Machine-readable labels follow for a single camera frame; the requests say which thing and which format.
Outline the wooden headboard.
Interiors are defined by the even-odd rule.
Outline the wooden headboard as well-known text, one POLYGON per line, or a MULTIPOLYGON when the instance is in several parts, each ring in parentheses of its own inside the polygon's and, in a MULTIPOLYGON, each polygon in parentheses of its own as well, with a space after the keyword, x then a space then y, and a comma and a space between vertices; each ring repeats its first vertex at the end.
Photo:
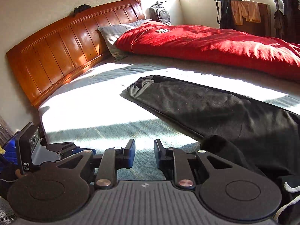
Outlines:
POLYGON ((7 52, 10 67, 31 105, 38 108, 58 88, 110 55, 98 27, 144 19, 136 0, 121 0, 67 16, 7 52))

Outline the red duvet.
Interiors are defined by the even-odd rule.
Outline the red duvet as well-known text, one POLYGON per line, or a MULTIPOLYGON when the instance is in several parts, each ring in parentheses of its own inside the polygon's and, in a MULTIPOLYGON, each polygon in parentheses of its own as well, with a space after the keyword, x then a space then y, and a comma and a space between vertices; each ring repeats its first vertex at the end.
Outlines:
POLYGON ((121 35, 115 46, 125 52, 212 62, 252 69, 299 82, 299 45, 233 29, 147 22, 121 35), (168 29, 167 33, 157 33, 168 29))

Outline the grey pillow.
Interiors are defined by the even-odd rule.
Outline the grey pillow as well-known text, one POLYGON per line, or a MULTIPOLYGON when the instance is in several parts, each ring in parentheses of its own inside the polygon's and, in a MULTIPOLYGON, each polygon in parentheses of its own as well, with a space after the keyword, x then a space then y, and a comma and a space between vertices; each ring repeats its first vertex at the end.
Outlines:
POLYGON ((150 21, 151 20, 148 19, 140 19, 132 23, 117 24, 112 26, 102 26, 102 27, 98 27, 98 31, 101 33, 111 55, 115 58, 115 60, 121 60, 127 57, 129 54, 118 49, 114 45, 114 43, 125 32, 131 29, 135 29, 136 27, 150 21))

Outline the orange cloth on table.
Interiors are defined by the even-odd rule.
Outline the orange cloth on table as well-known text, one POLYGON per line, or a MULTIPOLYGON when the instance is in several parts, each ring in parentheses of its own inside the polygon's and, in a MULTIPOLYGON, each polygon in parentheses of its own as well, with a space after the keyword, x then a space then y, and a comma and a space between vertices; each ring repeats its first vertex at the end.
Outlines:
POLYGON ((247 22, 260 23, 261 16, 259 11, 259 5, 254 1, 231 1, 231 9, 233 15, 234 24, 237 26, 242 26, 244 24, 244 19, 247 22))

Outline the black sweatpants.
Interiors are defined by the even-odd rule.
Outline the black sweatpants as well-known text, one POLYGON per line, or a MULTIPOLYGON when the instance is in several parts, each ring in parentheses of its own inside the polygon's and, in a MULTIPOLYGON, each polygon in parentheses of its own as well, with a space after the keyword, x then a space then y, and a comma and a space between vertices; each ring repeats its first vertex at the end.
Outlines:
POLYGON ((153 75, 127 89, 148 111, 201 138, 201 149, 278 185, 281 224, 299 224, 299 116, 258 100, 153 75))

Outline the grey backpack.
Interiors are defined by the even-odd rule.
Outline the grey backpack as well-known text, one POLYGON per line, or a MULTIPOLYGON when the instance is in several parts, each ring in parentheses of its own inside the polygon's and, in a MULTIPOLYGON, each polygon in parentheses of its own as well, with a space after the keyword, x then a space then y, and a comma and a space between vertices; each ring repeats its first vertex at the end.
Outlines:
POLYGON ((149 8, 150 19, 156 22, 163 23, 165 25, 171 25, 171 19, 169 12, 163 7, 163 0, 157 0, 155 4, 149 8))

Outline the black item on headboard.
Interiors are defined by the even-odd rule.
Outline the black item on headboard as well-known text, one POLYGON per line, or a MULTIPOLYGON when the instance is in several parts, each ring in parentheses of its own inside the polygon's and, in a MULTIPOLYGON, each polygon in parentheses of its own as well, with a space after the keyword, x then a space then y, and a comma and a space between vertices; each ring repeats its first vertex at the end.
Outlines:
POLYGON ((90 9, 91 6, 90 5, 87 5, 87 4, 83 4, 83 5, 80 5, 78 7, 75 7, 74 8, 74 15, 78 14, 78 13, 81 13, 87 9, 90 9))

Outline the blue box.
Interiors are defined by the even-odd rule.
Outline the blue box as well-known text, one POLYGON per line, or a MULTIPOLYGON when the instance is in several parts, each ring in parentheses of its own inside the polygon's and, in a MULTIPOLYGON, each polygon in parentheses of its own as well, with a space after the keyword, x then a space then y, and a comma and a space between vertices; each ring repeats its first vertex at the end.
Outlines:
POLYGON ((1 163, 3 165, 8 165, 9 163, 18 164, 17 151, 16 151, 16 138, 18 137, 20 131, 16 132, 8 141, 4 144, 3 149, 4 154, 1 154, 1 163))

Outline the small card on duvet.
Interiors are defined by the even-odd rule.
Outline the small card on duvet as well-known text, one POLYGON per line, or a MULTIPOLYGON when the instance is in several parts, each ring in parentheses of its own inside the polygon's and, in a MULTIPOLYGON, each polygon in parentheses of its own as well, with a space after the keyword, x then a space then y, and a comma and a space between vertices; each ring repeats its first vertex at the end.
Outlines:
POLYGON ((158 29, 157 33, 167 33, 168 31, 168 29, 158 29))

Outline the hanging dark clothes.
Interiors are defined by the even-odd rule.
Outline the hanging dark clothes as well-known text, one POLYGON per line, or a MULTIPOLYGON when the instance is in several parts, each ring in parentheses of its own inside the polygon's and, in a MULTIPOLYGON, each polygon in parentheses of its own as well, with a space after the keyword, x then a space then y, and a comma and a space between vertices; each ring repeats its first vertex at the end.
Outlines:
POLYGON ((276 37, 299 44, 299 0, 274 0, 276 37))

